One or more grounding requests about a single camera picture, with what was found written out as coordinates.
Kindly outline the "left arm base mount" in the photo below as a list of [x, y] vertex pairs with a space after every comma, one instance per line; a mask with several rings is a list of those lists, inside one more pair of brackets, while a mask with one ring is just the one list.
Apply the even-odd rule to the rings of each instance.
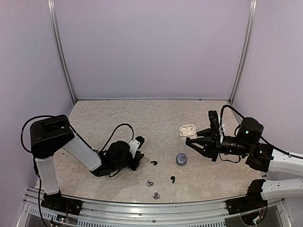
[[79, 215], [82, 208], [82, 201], [61, 194], [59, 187], [45, 188], [41, 206], [50, 210], [65, 214]]

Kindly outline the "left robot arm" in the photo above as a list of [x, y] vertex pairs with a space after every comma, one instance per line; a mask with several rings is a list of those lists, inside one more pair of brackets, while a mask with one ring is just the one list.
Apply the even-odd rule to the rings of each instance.
[[53, 156], [63, 149], [82, 163], [96, 177], [114, 177], [122, 169], [136, 171], [144, 154], [139, 150], [142, 136], [129, 142], [107, 141], [101, 150], [93, 149], [72, 127], [66, 115], [38, 116], [30, 132], [31, 154], [48, 203], [56, 210], [66, 206], [56, 177]]

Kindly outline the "right aluminium frame post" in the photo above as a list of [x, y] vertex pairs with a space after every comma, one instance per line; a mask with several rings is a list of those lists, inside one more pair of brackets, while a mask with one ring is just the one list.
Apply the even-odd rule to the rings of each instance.
[[242, 51], [241, 51], [241, 55], [240, 55], [240, 62], [237, 67], [236, 78], [235, 78], [234, 84], [232, 86], [232, 91], [231, 91], [231, 95], [229, 98], [230, 104], [233, 104], [235, 101], [236, 94], [238, 92], [241, 78], [243, 75], [243, 71], [245, 68], [246, 59], [247, 59], [247, 56], [249, 53], [250, 41], [251, 41], [251, 36], [253, 33], [255, 15], [256, 15], [256, 11], [257, 11], [257, 2], [258, 2], [257, 0], [250, 1], [250, 8], [249, 8], [247, 26], [246, 26], [245, 36], [244, 36], [244, 43], [243, 43]]

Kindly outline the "purple earbud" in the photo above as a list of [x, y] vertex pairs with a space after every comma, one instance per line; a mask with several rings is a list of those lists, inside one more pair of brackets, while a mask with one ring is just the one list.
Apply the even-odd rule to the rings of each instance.
[[154, 185], [154, 182], [152, 182], [152, 181], [147, 181], [147, 186], [153, 186]]
[[160, 198], [160, 195], [159, 195], [157, 192], [155, 192], [153, 198], [154, 198], [155, 200], [156, 200], [156, 199], [159, 199], [159, 198]]

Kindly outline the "blue-grey earbud case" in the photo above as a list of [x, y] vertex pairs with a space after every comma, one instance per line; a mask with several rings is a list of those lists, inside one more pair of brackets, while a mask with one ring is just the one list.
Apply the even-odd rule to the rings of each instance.
[[184, 153], [178, 153], [176, 156], [176, 164], [178, 166], [185, 166], [187, 163], [187, 156]]

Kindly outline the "white earbud charging case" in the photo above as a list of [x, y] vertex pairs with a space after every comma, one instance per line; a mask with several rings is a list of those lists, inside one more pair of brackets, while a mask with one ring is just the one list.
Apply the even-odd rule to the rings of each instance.
[[185, 138], [196, 136], [196, 126], [194, 124], [186, 124], [180, 126], [179, 136]]

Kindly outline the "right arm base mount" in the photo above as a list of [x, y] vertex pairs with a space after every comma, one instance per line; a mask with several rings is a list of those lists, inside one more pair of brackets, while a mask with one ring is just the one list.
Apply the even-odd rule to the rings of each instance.
[[253, 180], [245, 196], [227, 200], [226, 205], [229, 215], [266, 207], [268, 201], [261, 196], [263, 192], [262, 186], [265, 181], [265, 179]]

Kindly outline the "black earbud lower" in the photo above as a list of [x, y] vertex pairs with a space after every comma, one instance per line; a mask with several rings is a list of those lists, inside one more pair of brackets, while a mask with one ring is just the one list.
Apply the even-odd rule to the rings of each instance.
[[172, 183], [175, 182], [175, 176], [172, 176], [170, 179], [171, 179]]

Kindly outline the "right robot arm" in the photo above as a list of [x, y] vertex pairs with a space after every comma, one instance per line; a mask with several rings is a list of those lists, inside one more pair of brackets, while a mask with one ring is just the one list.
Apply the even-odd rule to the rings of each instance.
[[199, 131], [196, 139], [186, 138], [185, 143], [213, 162], [221, 154], [246, 159], [246, 165], [260, 172], [285, 172], [297, 175], [289, 180], [258, 179], [251, 182], [242, 206], [252, 210], [261, 199], [301, 197], [303, 195], [303, 157], [297, 153], [282, 151], [266, 142], [261, 143], [263, 125], [257, 120], [243, 118], [237, 134], [225, 136], [217, 117], [210, 117], [210, 128]]

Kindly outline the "aluminium frame post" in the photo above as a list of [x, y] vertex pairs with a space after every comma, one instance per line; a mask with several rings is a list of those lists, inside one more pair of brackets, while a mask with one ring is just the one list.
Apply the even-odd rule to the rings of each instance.
[[69, 74], [69, 70], [67, 67], [67, 62], [63, 50], [63, 45], [60, 37], [60, 29], [59, 29], [59, 23], [56, 15], [56, 6], [55, 6], [55, 1], [54, 0], [47, 0], [47, 6], [48, 6], [48, 11], [49, 11], [49, 16], [50, 16], [50, 22], [51, 22], [51, 27], [53, 31], [53, 36], [54, 36], [54, 42], [55, 46], [57, 49], [57, 54], [59, 58], [59, 63], [62, 69], [63, 77], [68, 89], [68, 93], [70, 95], [71, 101], [73, 104], [76, 104], [78, 99], [76, 97], [76, 93], [72, 84], [72, 80]]
[[258, 2], [257, 0], [250, 1], [250, 8], [249, 8], [247, 26], [246, 26], [245, 36], [244, 36], [244, 43], [243, 43], [242, 51], [241, 51], [241, 55], [240, 55], [240, 62], [237, 67], [236, 78], [235, 78], [234, 84], [232, 86], [232, 91], [231, 91], [231, 95], [229, 98], [230, 104], [233, 104], [235, 101], [236, 94], [238, 92], [241, 78], [243, 75], [243, 71], [245, 68], [246, 59], [247, 59], [247, 56], [249, 53], [250, 41], [251, 41], [251, 36], [253, 33], [255, 15], [256, 15], [256, 11], [257, 11], [257, 2]]

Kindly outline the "left aluminium frame post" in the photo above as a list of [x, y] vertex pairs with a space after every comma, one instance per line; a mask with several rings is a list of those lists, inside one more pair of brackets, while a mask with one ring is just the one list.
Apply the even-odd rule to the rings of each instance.
[[69, 74], [69, 70], [67, 67], [67, 62], [63, 50], [63, 45], [60, 37], [60, 29], [59, 29], [59, 23], [56, 15], [56, 6], [55, 6], [55, 1], [54, 0], [47, 0], [47, 6], [48, 6], [48, 11], [49, 11], [49, 16], [50, 16], [50, 22], [51, 22], [51, 27], [53, 31], [53, 36], [54, 36], [54, 42], [55, 46], [57, 49], [57, 54], [59, 58], [59, 63], [62, 69], [63, 77], [68, 89], [68, 93], [70, 95], [71, 101], [73, 104], [76, 104], [78, 99], [76, 97], [76, 93], [72, 84], [72, 80]]

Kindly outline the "purple earbud upper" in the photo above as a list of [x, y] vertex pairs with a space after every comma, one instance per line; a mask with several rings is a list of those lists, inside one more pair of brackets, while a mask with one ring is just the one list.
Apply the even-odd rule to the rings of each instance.
[[153, 186], [154, 185], [154, 182], [152, 182], [152, 181], [147, 181], [147, 186]]

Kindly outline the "purple earbud lower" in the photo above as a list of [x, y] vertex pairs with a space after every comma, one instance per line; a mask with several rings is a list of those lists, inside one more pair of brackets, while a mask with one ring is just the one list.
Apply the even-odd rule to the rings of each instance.
[[160, 195], [159, 195], [157, 192], [155, 192], [153, 198], [154, 198], [155, 200], [156, 200], [156, 199], [159, 199], [159, 198], [160, 198]]

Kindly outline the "front aluminium rail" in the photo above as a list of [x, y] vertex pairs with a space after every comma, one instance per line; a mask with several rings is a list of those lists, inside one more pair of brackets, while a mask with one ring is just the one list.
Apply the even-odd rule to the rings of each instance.
[[224, 199], [186, 203], [123, 203], [79, 198], [78, 215], [38, 206], [44, 192], [28, 188], [18, 212], [17, 227], [243, 227], [244, 217], [258, 214], [257, 227], [290, 227], [283, 199], [244, 213], [229, 214]]

